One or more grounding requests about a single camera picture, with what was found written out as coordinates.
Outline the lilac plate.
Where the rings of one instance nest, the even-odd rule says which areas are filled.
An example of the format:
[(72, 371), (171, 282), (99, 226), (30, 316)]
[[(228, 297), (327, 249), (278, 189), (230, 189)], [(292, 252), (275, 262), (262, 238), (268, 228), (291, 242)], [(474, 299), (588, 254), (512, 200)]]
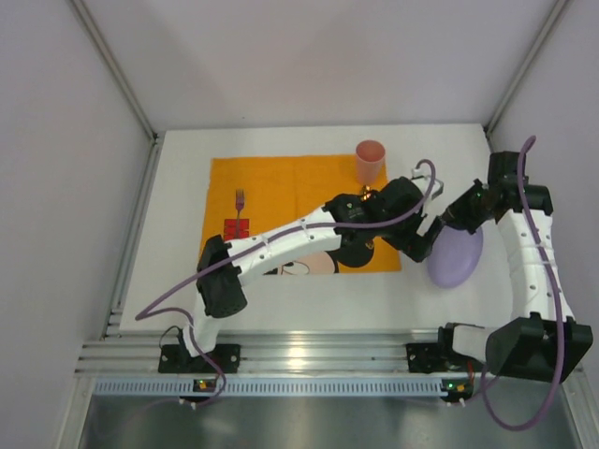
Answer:
[(483, 230), (473, 234), (445, 227), (434, 242), (426, 260), (428, 275), (440, 288), (462, 285), (474, 273), (484, 245)]

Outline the red cup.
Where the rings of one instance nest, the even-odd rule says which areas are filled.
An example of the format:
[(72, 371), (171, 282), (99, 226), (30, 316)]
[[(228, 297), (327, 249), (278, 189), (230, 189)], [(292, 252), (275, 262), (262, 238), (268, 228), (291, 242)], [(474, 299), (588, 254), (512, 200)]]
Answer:
[(386, 149), (376, 140), (363, 140), (355, 150), (357, 179), (371, 185), (378, 177), (386, 157)]

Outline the orange Mickey Mouse placemat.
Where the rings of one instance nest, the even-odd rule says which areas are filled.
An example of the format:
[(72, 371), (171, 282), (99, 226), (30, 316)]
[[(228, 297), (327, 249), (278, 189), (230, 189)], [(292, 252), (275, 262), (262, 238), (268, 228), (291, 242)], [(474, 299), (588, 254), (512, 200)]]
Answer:
[[(247, 226), (242, 238), (291, 223), (338, 194), (358, 194), (362, 185), (351, 154), (238, 157), (212, 161), (201, 242), (235, 236), (235, 192), (242, 188)], [(399, 253), (377, 238), (355, 250), (313, 253), (270, 271), (271, 275), (329, 275), (396, 272)]]

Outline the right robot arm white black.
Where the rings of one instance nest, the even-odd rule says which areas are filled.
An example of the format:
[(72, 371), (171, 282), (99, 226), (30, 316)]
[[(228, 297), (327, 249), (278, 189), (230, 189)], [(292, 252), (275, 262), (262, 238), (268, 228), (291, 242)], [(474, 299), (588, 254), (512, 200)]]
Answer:
[(483, 223), (493, 221), (507, 256), (512, 314), (498, 328), (448, 323), (438, 344), (450, 359), (468, 356), (488, 372), (549, 383), (565, 380), (593, 344), (592, 329), (576, 321), (559, 282), (552, 248), (553, 205), (549, 190), (529, 183), (525, 155), (496, 152), (488, 178), (447, 207), (433, 248), (442, 267), (468, 264), (466, 252), (479, 242)]

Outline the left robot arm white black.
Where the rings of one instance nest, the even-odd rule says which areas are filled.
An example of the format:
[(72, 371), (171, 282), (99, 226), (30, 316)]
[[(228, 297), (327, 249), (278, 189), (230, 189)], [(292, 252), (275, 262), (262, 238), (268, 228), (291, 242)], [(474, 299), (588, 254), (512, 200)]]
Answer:
[(314, 253), (351, 254), (380, 238), (420, 262), (436, 238), (417, 233), (425, 206), (444, 191), (432, 175), (399, 177), (368, 196), (340, 194), (298, 220), (245, 239), (207, 240), (197, 265), (193, 322), (182, 343), (192, 357), (212, 351), (222, 320), (247, 305), (245, 286)]

